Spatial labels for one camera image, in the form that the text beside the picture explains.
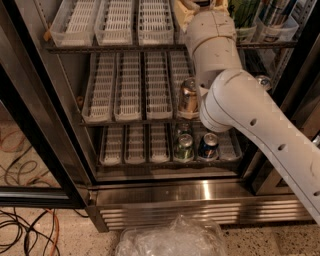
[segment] terrazzo floor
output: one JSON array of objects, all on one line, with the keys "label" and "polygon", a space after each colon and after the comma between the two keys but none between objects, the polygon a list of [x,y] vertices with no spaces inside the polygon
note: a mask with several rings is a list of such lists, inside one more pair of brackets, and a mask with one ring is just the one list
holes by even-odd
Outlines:
[{"label": "terrazzo floor", "polygon": [[[0,208],[13,212],[13,208]],[[16,213],[33,222],[44,210],[17,208]],[[90,219],[79,216],[73,210],[56,210],[59,220],[59,252],[54,255],[113,256],[121,231],[98,233]],[[0,221],[6,217],[0,215]],[[39,232],[49,236],[52,215],[45,215],[34,226]],[[272,225],[221,226],[229,256],[316,256],[320,255],[320,227],[312,222],[279,223]],[[0,243],[11,243],[17,233],[15,226],[0,228]],[[2,255],[24,255],[23,238]],[[40,237],[30,255],[49,255],[43,250],[47,239]]]}]

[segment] wire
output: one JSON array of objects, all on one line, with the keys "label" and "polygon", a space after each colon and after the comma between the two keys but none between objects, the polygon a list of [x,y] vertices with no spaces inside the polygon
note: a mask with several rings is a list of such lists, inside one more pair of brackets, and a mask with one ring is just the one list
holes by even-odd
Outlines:
[{"label": "wire", "polygon": [[14,146],[12,146],[10,148],[3,147],[3,144],[4,144],[6,139],[10,138],[12,135],[14,135],[14,134],[16,134],[18,132],[22,133],[21,130],[15,130],[15,131],[9,132],[2,139],[0,138],[0,150],[2,150],[3,152],[8,152],[8,153],[16,152],[19,149],[19,147],[24,143],[24,141],[26,139],[24,134],[22,134],[21,139],[18,141],[18,144],[14,145]]},{"label": "wire", "polygon": [[[34,225],[47,213],[53,214],[53,220],[54,220],[53,221],[53,225],[55,225],[55,227],[56,227],[56,236],[55,236],[54,240],[51,239],[52,235],[50,237],[48,237],[48,236],[44,235],[43,233],[38,232],[37,230],[34,229]],[[0,244],[0,254],[8,251],[10,248],[12,248],[12,246],[17,244],[19,242],[19,240],[22,238],[23,231],[25,231],[26,235],[25,235],[25,238],[24,238],[23,247],[24,247],[24,252],[25,252],[26,256],[29,256],[30,252],[34,248],[35,244],[37,243],[39,236],[42,236],[42,237],[46,238],[48,240],[47,242],[51,242],[53,244],[50,256],[54,254],[55,250],[57,251],[58,255],[60,255],[60,251],[59,251],[59,248],[57,246],[58,237],[59,237],[59,221],[58,221],[58,217],[56,216],[56,214],[53,211],[51,211],[49,209],[46,209],[43,213],[41,213],[32,222],[31,225],[24,218],[22,218],[21,216],[17,215],[15,208],[13,208],[13,213],[5,212],[3,210],[0,210],[0,216],[6,216],[6,217],[9,218],[9,220],[5,220],[5,221],[0,223],[0,231],[1,231],[2,228],[8,227],[10,225],[15,225],[15,226],[18,227],[18,231],[17,231],[16,237],[14,238],[14,240],[11,243]],[[30,246],[30,233],[31,232],[34,232],[36,237],[35,237],[35,240],[32,243],[32,245]]]},{"label": "wire", "polygon": [[54,254],[54,251],[56,250],[57,247],[57,243],[58,243],[58,239],[59,239],[59,219],[57,217],[57,215],[52,212],[51,210],[49,209],[46,209],[47,212],[49,212],[50,214],[52,214],[53,218],[54,218],[54,224],[55,224],[55,227],[56,227],[56,236],[53,240],[53,245],[52,245],[52,249],[50,251],[50,256],[53,256]]},{"label": "wire", "polygon": [[[1,168],[5,171],[4,181],[5,181],[5,183],[6,183],[7,185],[9,185],[9,186],[12,186],[12,185],[13,185],[13,184],[11,184],[11,183],[8,181],[8,177],[11,177],[11,178],[12,178],[12,176],[9,175],[10,169],[11,169],[23,156],[25,156],[25,155],[30,151],[30,149],[32,149],[32,146],[28,147],[28,148],[26,149],[26,151],[24,151],[20,156],[18,156],[15,160],[13,160],[13,161],[11,162],[11,164],[8,166],[7,169],[3,168],[3,167],[0,165]],[[20,185],[18,179],[13,179],[13,180],[17,182],[17,185]]]}]

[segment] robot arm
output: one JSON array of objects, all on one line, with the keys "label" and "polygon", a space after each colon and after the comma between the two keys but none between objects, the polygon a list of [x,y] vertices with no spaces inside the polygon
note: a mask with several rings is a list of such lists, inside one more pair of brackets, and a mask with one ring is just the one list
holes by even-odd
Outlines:
[{"label": "robot arm", "polygon": [[231,18],[199,13],[187,28],[186,45],[196,69],[202,123],[215,132],[235,127],[252,140],[320,225],[320,150],[242,70]]}]

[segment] beverage can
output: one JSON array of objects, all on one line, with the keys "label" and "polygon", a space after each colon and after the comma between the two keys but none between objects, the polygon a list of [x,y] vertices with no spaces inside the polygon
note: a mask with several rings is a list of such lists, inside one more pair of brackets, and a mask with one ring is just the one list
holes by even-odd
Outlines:
[{"label": "beverage can", "polygon": [[180,86],[178,110],[188,113],[198,111],[197,90],[193,77],[184,80]]},{"label": "beverage can", "polygon": [[174,131],[174,139],[178,139],[182,134],[190,134],[192,136],[192,127],[190,123],[177,123]]},{"label": "beverage can", "polygon": [[179,136],[174,147],[174,156],[177,159],[187,160],[193,155],[193,138],[190,134]]},{"label": "beverage can", "polygon": [[204,159],[214,159],[218,156],[218,137],[213,133],[205,134],[198,147],[198,156]]},{"label": "beverage can", "polygon": [[258,75],[254,77],[265,91],[272,89],[271,78],[265,75]]}]

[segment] plastic bag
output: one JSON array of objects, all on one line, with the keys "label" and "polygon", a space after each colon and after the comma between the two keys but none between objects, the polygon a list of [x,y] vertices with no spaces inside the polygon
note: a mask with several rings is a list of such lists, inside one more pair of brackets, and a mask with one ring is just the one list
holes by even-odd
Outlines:
[{"label": "plastic bag", "polygon": [[226,256],[220,226],[179,215],[169,226],[125,230],[116,256]]}]

